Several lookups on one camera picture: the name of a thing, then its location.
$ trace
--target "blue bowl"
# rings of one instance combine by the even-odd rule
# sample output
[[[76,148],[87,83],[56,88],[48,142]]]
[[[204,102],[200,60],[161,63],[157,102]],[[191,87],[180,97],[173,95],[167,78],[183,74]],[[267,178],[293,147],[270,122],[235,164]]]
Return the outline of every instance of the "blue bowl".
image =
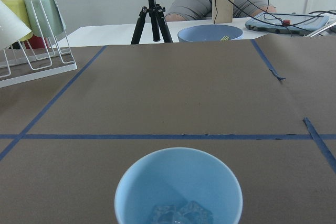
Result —
[[[179,42],[218,41],[224,36],[230,36],[230,40],[241,39],[243,30],[227,25],[201,25],[185,28],[178,32]]]
[[[237,224],[243,196],[233,172],[200,150],[175,147],[135,162],[119,181],[114,210],[119,224],[148,224],[155,206],[195,201],[213,214],[213,224]]]

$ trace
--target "person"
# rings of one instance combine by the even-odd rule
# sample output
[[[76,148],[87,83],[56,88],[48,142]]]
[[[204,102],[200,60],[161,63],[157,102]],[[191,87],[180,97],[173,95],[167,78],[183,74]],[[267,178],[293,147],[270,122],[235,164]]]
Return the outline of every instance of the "person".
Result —
[[[276,13],[276,8],[268,4],[267,0],[234,0],[233,17],[249,17],[267,11]],[[175,0],[165,14],[167,22],[198,20],[211,17],[212,0]]]

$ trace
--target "person's knee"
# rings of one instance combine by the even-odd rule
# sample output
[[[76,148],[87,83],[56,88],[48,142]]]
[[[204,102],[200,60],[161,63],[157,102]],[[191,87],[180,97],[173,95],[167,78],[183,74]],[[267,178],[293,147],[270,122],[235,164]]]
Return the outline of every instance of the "person's knee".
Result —
[[[165,20],[167,22],[173,22],[173,21],[186,21],[184,17],[178,14],[168,14],[165,16]]]
[[[275,7],[269,5],[269,6],[262,6],[259,9],[255,10],[253,13],[251,13],[251,16],[254,17],[256,15],[258,15],[259,13],[262,12],[268,12],[268,13],[276,13],[277,10]]]

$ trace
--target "tripod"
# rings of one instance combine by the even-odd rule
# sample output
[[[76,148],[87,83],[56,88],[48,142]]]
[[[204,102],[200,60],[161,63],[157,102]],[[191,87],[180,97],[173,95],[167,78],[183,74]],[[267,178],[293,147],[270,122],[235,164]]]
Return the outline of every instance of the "tripod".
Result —
[[[164,18],[163,13],[165,12],[165,8],[162,8],[159,4],[155,2],[155,0],[148,0],[149,8],[143,6],[138,21],[136,22],[134,34],[132,37],[131,44],[139,44],[141,34],[143,31],[143,27],[145,25],[145,19],[147,13],[149,13],[149,17],[151,18],[152,23],[152,31],[153,31],[153,41],[160,41],[160,31],[162,33],[162,37],[164,42],[173,42],[172,37],[170,35],[167,22]]]

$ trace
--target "white table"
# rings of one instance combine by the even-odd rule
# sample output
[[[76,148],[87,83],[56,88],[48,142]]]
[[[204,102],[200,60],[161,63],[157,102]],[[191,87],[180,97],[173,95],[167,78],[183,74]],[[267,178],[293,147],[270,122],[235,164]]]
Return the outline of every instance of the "white table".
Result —
[[[243,30],[243,39],[255,39],[267,32],[251,31],[245,28],[245,22],[250,18],[234,18],[232,23],[225,25],[235,26]],[[212,24],[211,19],[168,22],[168,28],[173,42],[178,42],[177,33],[187,27],[197,25]],[[106,25],[106,26],[83,26],[68,35],[70,47],[104,46],[104,45],[129,45],[134,33],[135,24]],[[140,39],[140,44],[164,43],[162,35],[161,41],[153,42],[151,23],[145,23]],[[65,39],[59,42],[60,47],[67,46]]]

